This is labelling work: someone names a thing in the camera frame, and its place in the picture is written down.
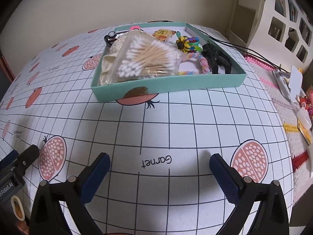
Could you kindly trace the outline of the black toy car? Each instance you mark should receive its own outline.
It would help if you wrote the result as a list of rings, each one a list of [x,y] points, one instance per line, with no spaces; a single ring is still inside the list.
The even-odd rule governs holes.
[[[112,44],[122,35],[120,32],[110,31],[107,35],[104,36],[104,41],[106,45],[110,48]]]

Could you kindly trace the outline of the black robot figurine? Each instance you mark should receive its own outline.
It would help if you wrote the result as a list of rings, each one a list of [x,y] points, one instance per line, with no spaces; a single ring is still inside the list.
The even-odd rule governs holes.
[[[219,67],[224,67],[224,73],[230,74],[232,69],[231,59],[218,50],[213,44],[206,43],[202,46],[202,56],[207,60],[208,66],[212,74],[219,73]]]

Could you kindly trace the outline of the teal shallow box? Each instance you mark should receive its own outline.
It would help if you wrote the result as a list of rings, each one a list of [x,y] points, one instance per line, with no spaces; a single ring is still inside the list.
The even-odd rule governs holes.
[[[146,22],[134,23],[116,27],[116,31],[126,31],[132,26],[138,26],[148,31],[149,28],[165,28],[175,29],[182,27],[192,36],[199,37],[202,43],[211,43],[217,50],[223,52],[232,61],[230,74],[207,74],[207,75],[182,75],[182,76],[165,76],[153,79],[143,79],[128,81],[122,83],[114,83],[111,85],[100,85],[99,78],[101,74],[101,63],[98,63],[94,73],[91,89],[99,102],[108,102],[122,99],[124,95],[134,89],[143,87],[146,94],[166,93],[185,90],[197,89],[213,89],[213,88],[235,88],[240,86],[246,78],[246,72],[235,61],[231,52],[222,48],[218,42],[210,38],[210,34],[202,32],[199,26],[184,22]]]

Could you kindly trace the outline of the pastel twisted hair loop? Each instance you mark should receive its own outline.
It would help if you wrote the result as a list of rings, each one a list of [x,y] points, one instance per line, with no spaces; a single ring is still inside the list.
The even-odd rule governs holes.
[[[180,63],[178,75],[212,74],[209,63],[200,53],[186,54]]]

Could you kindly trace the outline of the pomegranate grid tablecloth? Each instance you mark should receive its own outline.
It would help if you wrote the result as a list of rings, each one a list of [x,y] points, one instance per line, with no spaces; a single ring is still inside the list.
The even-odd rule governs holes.
[[[1,98],[1,156],[35,144],[65,142],[65,163],[52,182],[78,175],[101,152],[112,169],[86,207],[104,233],[215,234],[233,209],[209,169],[230,162],[249,139],[261,143],[263,182],[280,182],[292,210],[290,150],[279,114],[260,78],[244,69],[239,87],[152,94],[99,103],[91,89],[109,29],[79,34],[26,63]]]

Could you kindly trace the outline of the white card tag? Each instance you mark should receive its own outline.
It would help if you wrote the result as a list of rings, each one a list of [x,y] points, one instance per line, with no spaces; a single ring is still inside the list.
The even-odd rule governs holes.
[[[295,102],[296,96],[300,94],[302,79],[302,73],[295,66],[292,66],[288,85],[290,89],[290,99],[292,102]]]

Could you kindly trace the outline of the pink hair roller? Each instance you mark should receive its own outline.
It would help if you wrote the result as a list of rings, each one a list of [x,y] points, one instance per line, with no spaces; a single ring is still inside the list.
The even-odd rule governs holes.
[[[140,29],[140,26],[138,26],[138,25],[132,25],[130,27],[130,30],[139,30],[139,29]]]

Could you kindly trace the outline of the yellow snack packet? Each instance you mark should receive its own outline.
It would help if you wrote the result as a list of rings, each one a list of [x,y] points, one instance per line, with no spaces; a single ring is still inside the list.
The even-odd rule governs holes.
[[[176,34],[176,31],[169,29],[159,29],[155,31],[152,36],[154,36],[157,40],[165,42],[169,40],[173,35]]]

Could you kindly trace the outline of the small cluttered items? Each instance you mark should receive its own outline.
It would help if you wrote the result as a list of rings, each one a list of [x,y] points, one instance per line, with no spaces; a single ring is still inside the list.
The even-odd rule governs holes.
[[[309,145],[312,144],[312,134],[310,131],[312,128],[312,121],[309,117],[308,104],[303,99],[305,96],[303,95],[304,92],[302,88],[300,90],[300,94],[296,96],[296,101],[292,102],[290,99],[290,89],[288,87],[291,73],[283,72],[281,70],[274,70],[272,73],[282,96],[289,101],[291,108],[296,115],[298,129],[305,138],[306,142]]]

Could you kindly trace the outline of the cotton swab bag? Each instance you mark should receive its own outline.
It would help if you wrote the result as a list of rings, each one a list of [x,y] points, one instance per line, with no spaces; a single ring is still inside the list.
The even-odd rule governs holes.
[[[184,53],[141,30],[128,32],[105,83],[175,76]]]

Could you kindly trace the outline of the cream lace cloth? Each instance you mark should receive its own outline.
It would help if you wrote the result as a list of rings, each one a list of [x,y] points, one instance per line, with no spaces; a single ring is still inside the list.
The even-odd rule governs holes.
[[[108,53],[103,56],[102,62],[101,62],[101,74],[99,77],[99,83],[100,85],[106,84],[106,77],[111,69],[118,52],[120,51],[123,43],[125,42],[127,38],[127,33],[123,34],[122,36],[118,37],[117,40],[115,40],[112,44],[112,46],[109,48]]]

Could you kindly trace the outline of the green plastic toy figure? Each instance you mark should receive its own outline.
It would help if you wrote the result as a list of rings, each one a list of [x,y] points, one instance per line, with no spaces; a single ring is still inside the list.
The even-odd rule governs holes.
[[[202,51],[202,46],[198,37],[182,36],[179,31],[176,32],[176,36],[176,45],[181,52],[188,54]]]

